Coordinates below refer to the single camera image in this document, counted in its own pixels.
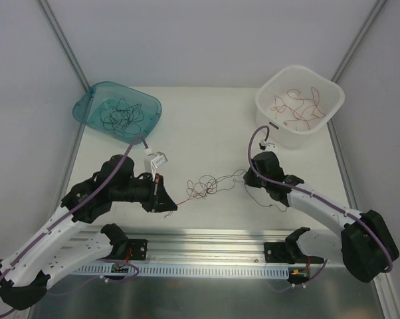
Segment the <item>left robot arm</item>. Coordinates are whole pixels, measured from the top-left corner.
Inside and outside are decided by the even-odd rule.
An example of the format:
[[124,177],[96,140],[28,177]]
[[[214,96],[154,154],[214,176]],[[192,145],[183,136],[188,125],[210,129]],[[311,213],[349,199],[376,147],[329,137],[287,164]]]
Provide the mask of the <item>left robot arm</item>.
[[58,281],[99,259],[127,261],[141,245],[117,224],[107,224],[85,243],[62,246],[73,235],[109,212],[114,202],[140,203],[149,213],[177,210],[157,169],[167,162],[164,153],[145,158],[146,171],[135,175],[134,161],[115,155],[92,177],[74,185],[52,217],[16,253],[0,259],[0,298],[14,310],[40,301]]

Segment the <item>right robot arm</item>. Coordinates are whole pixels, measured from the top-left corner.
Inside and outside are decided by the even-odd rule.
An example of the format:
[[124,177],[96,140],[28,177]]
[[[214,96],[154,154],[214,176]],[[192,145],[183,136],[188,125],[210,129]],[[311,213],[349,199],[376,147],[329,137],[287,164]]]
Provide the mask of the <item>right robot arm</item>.
[[285,174],[274,152],[257,154],[249,164],[244,176],[247,186],[264,189],[274,201],[327,228],[298,228],[272,252],[274,258],[289,264],[306,257],[336,261],[361,282],[370,282],[378,274],[391,271],[400,253],[381,214],[343,207],[316,193],[303,179]]

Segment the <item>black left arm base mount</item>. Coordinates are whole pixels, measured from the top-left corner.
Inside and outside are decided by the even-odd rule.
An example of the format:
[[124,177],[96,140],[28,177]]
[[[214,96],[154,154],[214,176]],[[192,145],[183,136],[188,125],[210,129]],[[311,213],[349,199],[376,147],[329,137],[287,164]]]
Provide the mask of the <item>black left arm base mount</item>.
[[144,261],[147,257],[148,240],[130,239],[117,224],[107,224],[100,232],[105,234],[110,242],[112,250],[104,259]]

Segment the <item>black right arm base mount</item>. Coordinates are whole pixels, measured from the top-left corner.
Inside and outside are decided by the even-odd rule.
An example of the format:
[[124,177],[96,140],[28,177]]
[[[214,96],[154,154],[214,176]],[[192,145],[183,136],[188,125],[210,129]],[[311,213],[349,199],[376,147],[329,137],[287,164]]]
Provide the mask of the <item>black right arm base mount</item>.
[[302,253],[296,242],[301,235],[309,230],[310,228],[308,227],[301,227],[289,234],[284,241],[265,242],[263,244],[265,262],[293,265],[296,263],[307,263],[308,259],[311,260],[311,263],[316,264],[323,261],[320,257],[308,256]]

